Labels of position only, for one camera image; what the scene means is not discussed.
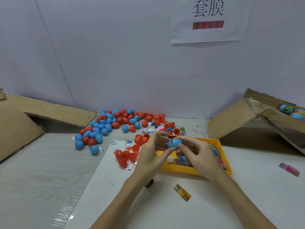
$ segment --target white tabletop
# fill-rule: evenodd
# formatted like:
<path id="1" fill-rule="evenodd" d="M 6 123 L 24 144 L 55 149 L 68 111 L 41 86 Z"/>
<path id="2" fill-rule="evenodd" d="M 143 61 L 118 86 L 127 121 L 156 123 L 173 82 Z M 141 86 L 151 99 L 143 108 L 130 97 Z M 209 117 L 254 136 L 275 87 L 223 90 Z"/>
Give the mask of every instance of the white tabletop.
<path id="1" fill-rule="evenodd" d="M 207 136 L 206 124 L 198 125 L 204 120 L 175 121 L 190 136 Z M 134 168 L 131 171 L 119 168 L 113 151 L 120 146 L 124 149 L 124 143 L 118 142 L 105 153 L 65 229 L 89 228 L 133 172 Z M 224 152 L 233 171 L 232 178 L 278 228 L 305 225 L 305 158 L 227 146 Z M 280 169 L 278 165 L 282 162 L 298 169 L 300 176 Z M 154 184 L 149 189 L 144 187 L 137 196 L 128 213 L 126 228 L 242 228 L 226 199 L 203 177 L 160 172 L 154 179 Z M 192 195 L 188 202 L 173 191 L 176 184 Z"/>

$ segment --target cardboard box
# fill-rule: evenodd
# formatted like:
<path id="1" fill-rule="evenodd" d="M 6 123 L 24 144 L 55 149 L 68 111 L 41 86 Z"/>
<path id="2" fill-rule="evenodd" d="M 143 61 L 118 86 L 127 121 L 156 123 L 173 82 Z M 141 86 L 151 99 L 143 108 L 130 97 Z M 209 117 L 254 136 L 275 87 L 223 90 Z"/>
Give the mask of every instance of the cardboard box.
<path id="1" fill-rule="evenodd" d="M 242 99 L 208 122 L 210 138 L 226 146 L 304 156 L 305 122 L 279 111 L 282 104 L 304 109 L 248 88 Z"/>
<path id="2" fill-rule="evenodd" d="M 27 115 L 86 127 L 96 113 L 23 96 L 5 95 L 0 87 L 0 161 L 45 133 Z"/>

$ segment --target person's right hand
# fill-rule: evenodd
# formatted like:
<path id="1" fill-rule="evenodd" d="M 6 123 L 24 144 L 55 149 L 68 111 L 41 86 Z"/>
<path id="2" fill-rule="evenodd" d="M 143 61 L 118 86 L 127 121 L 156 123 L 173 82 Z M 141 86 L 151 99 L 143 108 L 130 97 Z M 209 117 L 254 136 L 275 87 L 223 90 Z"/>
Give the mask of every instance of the person's right hand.
<path id="1" fill-rule="evenodd" d="M 190 136 L 178 136 L 176 139 L 182 140 L 183 144 L 178 144 L 179 149 L 202 176 L 214 181 L 225 173 L 207 142 Z"/>

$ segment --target yellow label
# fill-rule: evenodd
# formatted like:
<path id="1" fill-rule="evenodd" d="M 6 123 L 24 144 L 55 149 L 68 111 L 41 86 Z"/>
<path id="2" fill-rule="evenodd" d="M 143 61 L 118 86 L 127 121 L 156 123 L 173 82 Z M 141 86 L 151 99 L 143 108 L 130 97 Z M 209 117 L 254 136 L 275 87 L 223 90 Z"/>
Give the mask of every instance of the yellow label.
<path id="1" fill-rule="evenodd" d="M 177 192 L 178 195 L 180 195 L 185 201 L 188 201 L 191 198 L 191 195 L 183 189 L 179 184 L 177 184 L 174 188 L 174 191 Z"/>

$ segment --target yellow plastic basket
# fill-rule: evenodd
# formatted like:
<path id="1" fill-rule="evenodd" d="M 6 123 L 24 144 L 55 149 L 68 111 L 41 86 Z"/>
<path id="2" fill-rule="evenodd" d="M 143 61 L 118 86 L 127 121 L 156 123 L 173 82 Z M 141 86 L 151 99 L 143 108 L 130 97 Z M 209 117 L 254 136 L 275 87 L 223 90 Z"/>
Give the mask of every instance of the yellow plastic basket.
<path id="1" fill-rule="evenodd" d="M 195 137 L 196 139 L 199 139 L 199 140 L 202 140 L 202 141 L 206 141 L 208 142 L 209 144 L 212 144 L 212 145 L 215 145 L 218 149 L 218 151 L 220 152 L 220 155 L 221 155 L 221 159 L 224 163 L 224 165 L 226 166 L 227 170 L 227 174 L 229 176 L 232 175 L 232 170 L 231 170 L 231 167 L 230 167 L 230 164 L 227 160 L 227 157 L 222 149 L 222 146 L 220 144 L 220 141 L 219 140 L 215 140 L 215 139 L 207 139 L 207 138 L 198 138 L 198 137 Z M 157 151 L 157 155 L 160 156 L 161 154 L 163 153 L 163 151 Z M 193 174 L 193 175 L 199 175 L 201 176 L 200 173 L 198 173 L 194 167 L 188 167 L 188 166 L 182 166 L 182 165 L 177 165 L 176 161 L 175 161 L 175 158 L 177 158 L 177 154 L 176 154 L 176 151 L 172 152 L 170 154 L 170 156 L 173 157 L 173 164 L 167 164 L 165 163 L 163 166 L 162 166 L 162 170 L 166 170 L 166 171 L 172 171 L 172 172 L 177 172 L 177 173 L 187 173 L 187 174 Z"/>

